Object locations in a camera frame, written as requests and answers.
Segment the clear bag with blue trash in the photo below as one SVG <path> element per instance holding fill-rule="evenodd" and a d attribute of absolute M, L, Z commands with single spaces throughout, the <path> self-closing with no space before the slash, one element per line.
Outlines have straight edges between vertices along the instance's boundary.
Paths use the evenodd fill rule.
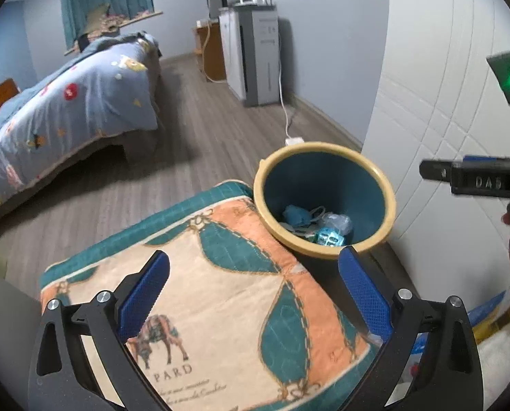
<path fill-rule="evenodd" d="M 319 224 L 322 228 L 332 229 L 344 237 L 353 231 L 353 223 L 350 217 L 345 214 L 327 212 L 320 218 Z"/>

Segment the blue face mask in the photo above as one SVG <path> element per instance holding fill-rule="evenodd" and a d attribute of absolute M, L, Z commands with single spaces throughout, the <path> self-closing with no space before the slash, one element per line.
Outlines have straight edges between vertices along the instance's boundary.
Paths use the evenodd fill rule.
<path fill-rule="evenodd" d="M 325 213 L 324 206 L 309 211 L 295 205 L 288 205 L 283 212 L 283 219 L 292 228 L 301 228 L 317 223 Z"/>

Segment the blue pill blister pack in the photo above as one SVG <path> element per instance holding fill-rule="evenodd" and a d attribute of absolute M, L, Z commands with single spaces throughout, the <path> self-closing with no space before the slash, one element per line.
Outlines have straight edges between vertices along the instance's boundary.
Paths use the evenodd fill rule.
<path fill-rule="evenodd" d="M 337 229 L 323 227 L 316 232 L 315 243 L 325 247 L 343 247 L 345 238 L 338 233 Z"/>

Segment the yellow and teal trash bin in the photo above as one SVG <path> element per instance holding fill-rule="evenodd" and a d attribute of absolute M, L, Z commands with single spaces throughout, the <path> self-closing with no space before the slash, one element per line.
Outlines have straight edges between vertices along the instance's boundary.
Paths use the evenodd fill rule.
<path fill-rule="evenodd" d="M 393 187 L 382 170 L 359 152 L 325 142 L 282 147 L 260 161 L 253 199 L 269 233 L 290 250 L 336 260 L 340 247 L 325 247 L 295 236 L 281 224 L 287 206 L 306 211 L 324 207 L 353 222 L 347 243 L 359 253 L 385 242 L 396 219 Z"/>

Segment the blue and yellow bag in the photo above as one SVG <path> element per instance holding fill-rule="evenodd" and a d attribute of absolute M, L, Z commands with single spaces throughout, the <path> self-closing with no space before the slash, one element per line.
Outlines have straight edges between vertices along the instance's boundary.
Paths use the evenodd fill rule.
<path fill-rule="evenodd" d="M 510 288 L 469 311 L 468 317 L 477 344 L 510 324 Z M 418 364 L 425 351 L 427 337 L 427 333 L 420 333 L 414 342 L 406 368 L 411 377 L 418 371 Z"/>

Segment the patterned quilted cushion mat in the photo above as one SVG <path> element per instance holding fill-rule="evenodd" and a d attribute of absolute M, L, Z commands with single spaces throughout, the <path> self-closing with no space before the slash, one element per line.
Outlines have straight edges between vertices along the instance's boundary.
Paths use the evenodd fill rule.
<path fill-rule="evenodd" d="M 226 181 L 50 266 L 40 299 L 90 301 L 156 251 L 170 277 L 133 359 L 175 410 L 335 410 L 376 357 L 264 227 L 251 188 Z"/>

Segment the white grey air purifier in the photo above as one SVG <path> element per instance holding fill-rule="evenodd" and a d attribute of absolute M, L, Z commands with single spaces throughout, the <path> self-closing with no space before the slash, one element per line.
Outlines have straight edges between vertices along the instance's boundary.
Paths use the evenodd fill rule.
<path fill-rule="evenodd" d="M 220 9 L 221 42 L 229 88 L 246 107 L 279 101 L 279 22 L 273 5 Z"/>

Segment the bed with blue floral duvet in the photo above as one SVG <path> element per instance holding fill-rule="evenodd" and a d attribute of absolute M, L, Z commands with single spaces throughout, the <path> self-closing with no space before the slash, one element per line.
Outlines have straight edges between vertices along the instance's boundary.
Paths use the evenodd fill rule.
<path fill-rule="evenodd" d="M 102 37 L 0 107 L 0 209 L 76 153 L 109 137 L 158 127 L 157 40 Z"/>

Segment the wooden side cabinet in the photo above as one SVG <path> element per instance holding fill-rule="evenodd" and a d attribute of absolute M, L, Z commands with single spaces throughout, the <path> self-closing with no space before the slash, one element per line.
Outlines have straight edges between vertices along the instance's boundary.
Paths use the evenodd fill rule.
<path fill-rule="evenodd" d="M 195 36 L 194 54 L 199 71 L 209 82 L 225 82 L 226 71 L 218 21 L 197 21 L 192 32 Z"/>

